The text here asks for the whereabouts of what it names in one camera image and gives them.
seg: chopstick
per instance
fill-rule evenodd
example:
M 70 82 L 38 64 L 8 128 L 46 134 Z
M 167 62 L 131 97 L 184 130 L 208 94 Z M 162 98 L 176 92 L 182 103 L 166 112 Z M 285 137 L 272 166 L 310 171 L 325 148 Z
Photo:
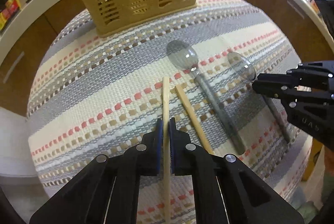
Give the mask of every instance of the chopstick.
M 201 141 L 201 144 L 203 145 L 203 148 L 207 150 L 208 153 L 214 154 L 213 149 L 207 140 L 205 133 L 201 127 L 201 124 L 199 123 L 197 116 L 195 114 L 195 111 L 192 109 L 192 106 L 190 104 L 190 101 L 188 100 L 188 97 L 186 96 L 186 93 L 184 93 L 183 88 L 180 85 L 175 86 L 176 93 L 178 94 L 184 108 L 186 109 L 190 120 L 193 124 L 193 126 L 196 129 L 197 135 L 199 137 L 199 140 Z
M 165 76 L 162 79 L 162 100 L 163 100 L 163 156 L 164 156 L 164 201 L 165 201 L 165 221 L 170 224 L 170 141 L 168 135 L 169 122 L 169 77 Z

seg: clear plastic spoon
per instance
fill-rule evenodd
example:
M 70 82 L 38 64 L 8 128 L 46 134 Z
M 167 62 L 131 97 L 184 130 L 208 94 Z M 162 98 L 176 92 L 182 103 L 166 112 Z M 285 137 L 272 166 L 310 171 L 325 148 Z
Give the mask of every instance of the clear plastic spoon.
M 256 79 L 257 74 L 255 71 L 254 66 L 250 63 L 247 58 L 245 58 L 243 55 L 236 53 L 236 52 L 231 52 L 228 53 L 228 62 L 231 66 L 231 68 L 244 80 L 248 82 L 252 82 Z M 270 112 L 272 113 L 273 117 L 276 119 L 280 130 L 282 132 L 282 135 L 284 139 L 286 140 L 287 143 L 290 142 L 290 136 L 286 131 L 285 124 L 282 120 L 282 117 L 278 113 L 275 104 L 273 103 L 273 100 L 262 95 L 264 102 L 268 106 Z
M 226 132 L 231 139 L 236 152 L 241 155 L 245 152 L 245 145 L 241 137 L 238 134 L 231 118 L 224 109 L 223 103 L 221 103 L 216 96 L 213 88 L 209 84 L 208 80 L 198 70 L 198 55 L 196 51 L 180 40 L 173 40 L 167 45 L 167 55 L 170 61 L 181 70 L 190 70 L 190 74 L 198 82 L 206 96 L 208 97 L 213 110 L 217 114 L 218 118 L 222 122 L 226 129 Z

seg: kitchen counter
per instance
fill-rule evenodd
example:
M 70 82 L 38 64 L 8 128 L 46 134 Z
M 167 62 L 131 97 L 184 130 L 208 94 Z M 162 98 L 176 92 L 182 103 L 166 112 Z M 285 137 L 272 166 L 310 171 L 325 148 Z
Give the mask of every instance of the kitchen counter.
M 26 31 L 26 29 L 44 12 L 55 5 L 60 0 L 31 0 L 10 23 L 7 29 L 0 37 L 0 65 L 13 47 L 15 42 Z M 293 0 L 306 15 L 318 27 L 322 35 L 328 42 L 330 48 L 334 51 L 334 41 L 329 34 L 327 27 L 323 21 L 317 16 L 316 12 L 311 8 L 306 0 Z

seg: striped tablecloth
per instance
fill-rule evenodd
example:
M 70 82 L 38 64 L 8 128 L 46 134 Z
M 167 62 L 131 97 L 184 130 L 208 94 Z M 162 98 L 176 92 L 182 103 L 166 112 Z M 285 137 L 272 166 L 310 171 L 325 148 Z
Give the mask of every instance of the striped tablecloth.
M 197 0 L 195 9 L 99 38 L 88 11 L 58 35 L 36 74 L 27 108 L 29 145 L 41 183 L 57 192 L 100 153 L 115 156 L 141 141 L 162 117 L 162 77 L 170 76 L 170 116 L 199 144 L 174 86 L 181 84 L 217 155 L 235 153 L 202 90 L 166 55 L 174 39 L 190 44 L 200 71 L 224 102 L 247 150 L 239 158 L 289 200 L 307 163 L 312 138 L 286 124 L 287 144 L 261 96 L 229 67 L 227 53 L 257 72 L 285 73 L 300 62 L 280 29 L 243 0 Z M 279 101 L 276 106 L 286 121 Z M 162 223 L 160 177 L 142 177 L 138 223 Z M 172 177 L 172 219 L 195 218 L 191 177 Z

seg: spoon handle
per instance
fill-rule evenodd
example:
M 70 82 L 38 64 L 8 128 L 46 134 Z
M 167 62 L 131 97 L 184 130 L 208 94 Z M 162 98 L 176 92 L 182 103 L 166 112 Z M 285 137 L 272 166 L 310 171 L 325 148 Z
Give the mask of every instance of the spoon handle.
M 203 74 L 198 74 L 195 77 L 196 81 L 199 83 L 200 87 L 208 97 L 210 103 L 212 104 L 213 110 L 217 114 L 220 121 L 223 123 L 226 132 L 231 139 L 236 152 L 241 155 L 245 152 L 245 145 L 243 144 L 243 141 L 238 134 L 238 131 L 233 125 L 233 122 L 228 115 L 228 113 L 225 111 L 223 103 L 219 103 L 219 99 L 216 96 L 215 92 L 213 91 L 213 88 L 209 84 L 208 80 L 204 77 Z
M 272 113 L 273 117 L 276 119 L 277 124 L 281 130 L 281 133 L 285 139 L 285 141 L 289 144 L 291 141 L 290 135 L 287 132 L 287 129 L 285 127 L 284 121 L 281 118 L 280 114 L 278 113 L 275 104 L 273 103 L 273 100 L 268 98 L 267 96 L 262 95 L 264 102 L 267 104 L 270 112 Z

